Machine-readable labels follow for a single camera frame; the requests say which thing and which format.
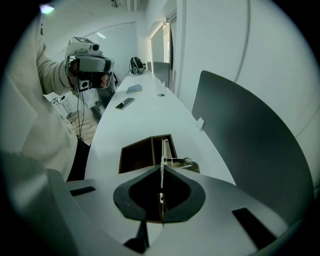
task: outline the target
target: white counter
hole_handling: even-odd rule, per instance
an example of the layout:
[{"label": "white counter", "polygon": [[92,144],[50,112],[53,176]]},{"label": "white counter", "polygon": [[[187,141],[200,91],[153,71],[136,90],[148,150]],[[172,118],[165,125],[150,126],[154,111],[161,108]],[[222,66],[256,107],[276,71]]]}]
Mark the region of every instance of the white counter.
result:
[{"label": "white counter", "polygon": [[[129,86],[142,91],[126,94]],[[126,98],[135,101],[123,110],[115,109]],[[117,175],[121,149],[150,136],[171,134],[178,158],[191,158],[200,173],[235,184],[225,162],[181,101],[153,74],[127,76],[107,106],[93,137],[85,179]]]}]

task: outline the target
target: ceiling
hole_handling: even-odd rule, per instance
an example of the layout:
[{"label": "ceiling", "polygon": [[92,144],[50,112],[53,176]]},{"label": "ceiling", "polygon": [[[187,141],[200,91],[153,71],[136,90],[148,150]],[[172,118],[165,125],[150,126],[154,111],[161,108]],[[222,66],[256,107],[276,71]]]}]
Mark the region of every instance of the ceiling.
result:
[{"label": "ceiling", "polygon": [[[112,6],[111,0],[67,0],[78,4],[84,11],[89,12],[93,16],[101,16],[104,12],[110,12],[111,9],[122,9],[128,11],[127,0],[117,0],[118,8]],[[134,12],[134,1],[130,0],[130,11]],[[136,0],[137,11],[145,11],[148,0]]]}]

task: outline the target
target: floor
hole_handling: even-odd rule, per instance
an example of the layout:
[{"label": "floor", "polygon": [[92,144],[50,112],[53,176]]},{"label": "floor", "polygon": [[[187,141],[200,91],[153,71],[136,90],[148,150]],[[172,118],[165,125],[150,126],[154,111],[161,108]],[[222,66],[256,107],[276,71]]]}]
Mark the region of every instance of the floor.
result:
[{"label": "floor", "polygon": [[[82,113],[79,111],[79,117],[80,117],[80,126],[82,124]],[[77,112],[71,114],[67,118],[71,125],[72,125],[72,130],[79,135],[79,120],[78,120],[78,114]],[[84,138],[84,142],[87,145],[91,145],[92,140],[94,138],[94,135],[96,133],[96,129],[98,127],[97,121],[94,119],[93,113],[90,109],[85,109],[84,111],[84,120],[83,120],[83,125],[81,129],[81,136]]]}]

